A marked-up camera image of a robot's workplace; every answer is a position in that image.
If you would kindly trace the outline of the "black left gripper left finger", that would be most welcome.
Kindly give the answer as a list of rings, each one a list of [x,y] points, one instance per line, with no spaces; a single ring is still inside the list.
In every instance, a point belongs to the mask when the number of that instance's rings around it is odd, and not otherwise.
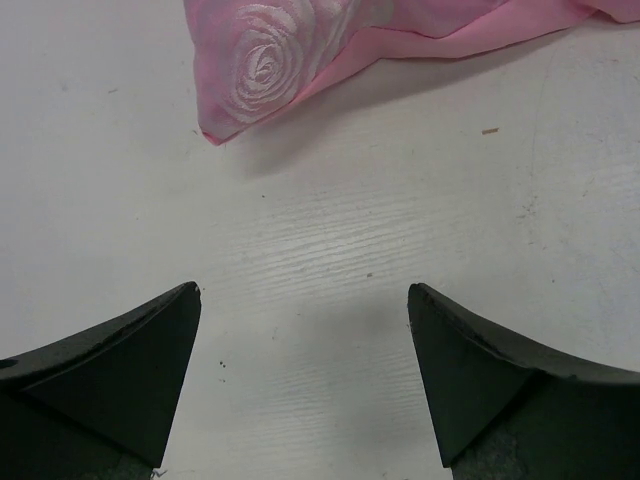
[[[150,479],[196,339],[186,282],[111,320],[1,361],[4,479]]]

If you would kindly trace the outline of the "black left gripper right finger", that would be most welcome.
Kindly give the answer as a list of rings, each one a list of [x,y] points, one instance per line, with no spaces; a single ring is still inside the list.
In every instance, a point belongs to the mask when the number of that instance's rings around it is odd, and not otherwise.
[[[635,479],[639,375],[555,350],[424,284],[408,315],[442,465],[456,479]]]

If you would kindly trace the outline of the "pink floral pillowcase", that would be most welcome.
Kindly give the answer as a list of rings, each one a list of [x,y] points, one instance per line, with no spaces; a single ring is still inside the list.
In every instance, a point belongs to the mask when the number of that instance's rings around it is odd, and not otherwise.
[[[220,145],[380,59],[457,59],[639,19],[636,1],[187,1],[198,123]]]

